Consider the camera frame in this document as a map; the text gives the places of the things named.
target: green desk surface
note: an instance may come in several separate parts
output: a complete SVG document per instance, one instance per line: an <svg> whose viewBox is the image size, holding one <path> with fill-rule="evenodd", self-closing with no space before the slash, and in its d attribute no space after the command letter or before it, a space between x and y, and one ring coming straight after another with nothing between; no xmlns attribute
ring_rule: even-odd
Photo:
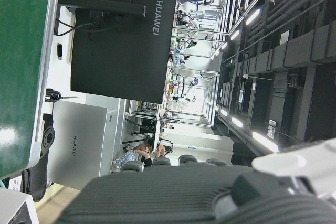
<svg viewBox="0 0 336 224"><path fill-rule="evenodd" d="M0 178L29 162L47 6L0 0Z"/></svg>

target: fluorescent light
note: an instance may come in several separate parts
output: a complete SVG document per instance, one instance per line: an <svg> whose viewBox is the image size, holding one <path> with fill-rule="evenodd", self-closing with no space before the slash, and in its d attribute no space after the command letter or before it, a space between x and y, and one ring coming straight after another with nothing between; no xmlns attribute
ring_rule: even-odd
<svg viewBox="0 0 336 224"><path fill-rule="evenodd" d="M236 124L239 128L242 128L242 127L243 127L243 123L242 123L240 120L238 120L238 119L236 119L236 118L231 118L231 121L232 121L234 124Z"/></svg>
<svg viewBox="0 0 336 224"><path fill-rule="evenodd" d="M237 30L234 34L231 36L231 40L234 40L240 33L240 30Z"/></svg>
<svg viewBox="0 0 336 224"><path fill-rule="evenodd" d="M225 110L223 110L223 109L221 109L221 114L222 114L223 116L228 116L227 111L225 111Z"/></svg>
<svg viewBox="0 0 336 224"><path fill-rule="evenodd" d="M223 50L224 48L226 48L227 47L227 43L224 43L223 45L222 45L222 47L221 47L221 50Z"/></svg>
<svg viewBox="0 0 336 224"><path fill-rule="evenodd" d="M260 9L257 9L247 20L246 25L250 24L260 13Z"/></svg>
<svg viewBox="0 0 336 224"><path fill-rule="evenodd" d="M260 144L265 146L266 148L270 149L272 152L278 152L279 147L273 143L271 140L265 138L264 136L260 135L257 132L252 133L252 137L258 141Z"/></svg>

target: monitor stand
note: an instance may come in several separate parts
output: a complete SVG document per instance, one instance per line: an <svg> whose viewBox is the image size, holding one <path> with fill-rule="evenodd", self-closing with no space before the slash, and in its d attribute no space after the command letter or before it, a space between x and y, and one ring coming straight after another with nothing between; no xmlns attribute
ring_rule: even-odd
<svg viewBox="0 0 336 224"><path fill-rule="evenodd" d="M146 6L112 0L58 0L58 5L145 17Z"/></svg>

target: black monitor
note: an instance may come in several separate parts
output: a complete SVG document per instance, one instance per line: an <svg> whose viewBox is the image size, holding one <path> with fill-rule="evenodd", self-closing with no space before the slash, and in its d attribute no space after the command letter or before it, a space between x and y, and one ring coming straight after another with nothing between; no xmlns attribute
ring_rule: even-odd
<svg viewBox="0 0 336 224"><path fill-rule="evenodd" d="M131 14L77 8L76 26L92 25L75 30L71 90L161 103L176 0L111 1L145 6L145 17L139 6Z"/></svg>

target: sticker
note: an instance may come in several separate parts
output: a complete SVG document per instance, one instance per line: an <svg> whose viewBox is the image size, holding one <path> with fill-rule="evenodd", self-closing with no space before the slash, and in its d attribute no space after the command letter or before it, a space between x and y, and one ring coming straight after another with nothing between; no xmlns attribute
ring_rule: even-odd
<svg viewBox="0 0 336 224"><path fill-rule="evenodd" d="M8 189L14 190L14 191L20 191L21 181L22 181L22 176L12 178L9 181Z"/></svg>

